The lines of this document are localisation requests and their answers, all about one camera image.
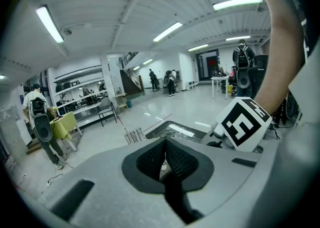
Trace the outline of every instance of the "white ceiling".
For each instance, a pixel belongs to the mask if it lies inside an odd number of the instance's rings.
[[[259,44],[270,33],[265,3],[215,12],[226,0],[21,0],[1,43],[0,90],[22,83],[61,62],[89,55],[225,46],[227,37],[252,35]],[[35,10],[47,5],[64,42],[57,44]],[[178,30],[153,38],[176,22]]]

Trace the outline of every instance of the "doorway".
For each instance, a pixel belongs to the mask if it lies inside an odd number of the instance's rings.
[[[218,50],[202,52],[196,55],[199,70],[199,80],[210,80],[214,72],[218,71],[220,59]]]
[[[218,71],[219,69],[217,56],[207,57],[206,66],[208,69],[208,77],[209,78],[213,77],[215,74],[215,71]]]

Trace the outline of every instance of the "black and white marker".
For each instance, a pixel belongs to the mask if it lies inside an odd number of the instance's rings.
[[[216,120],[236,150],[253,151],[272,118],[250,97],[235,97]]]

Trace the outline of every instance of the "human arm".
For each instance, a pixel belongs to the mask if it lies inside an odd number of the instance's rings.
[[[265,0],[271,16],[269,58],[255,101],[272,114],[286,97],[303,59],[303,31],[292,0]]]

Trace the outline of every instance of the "glossy floor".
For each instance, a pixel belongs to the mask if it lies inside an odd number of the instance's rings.
[[[77,147],[74,152],[68,145],[61,148],[67,153],[69,163],[76,167],[91,156],[127,145],[124,137],[126,132],[140,128],[145,134],[152,131],[163,122],[171,120],[194,129],[208,132],[216,122],[216,116],[231,101],[218,92],[212,98],[211,86],[198,86],[192,91],[177,93],[175,96],[160,95],[151,100],[134,105],[119,113],[118,122],[113,117],[104,122],[96,122],[81,128],[83,136],[72,134],[72,140]],[[56,170],[48,159],[45,151],[38,150],[27,156],[21,166],[17,166],[12,174],[15,183],[34,198],[38,198],[47,188],[47,181],[56,175],[69,172],[71,168],[64,165],[62,170]]]

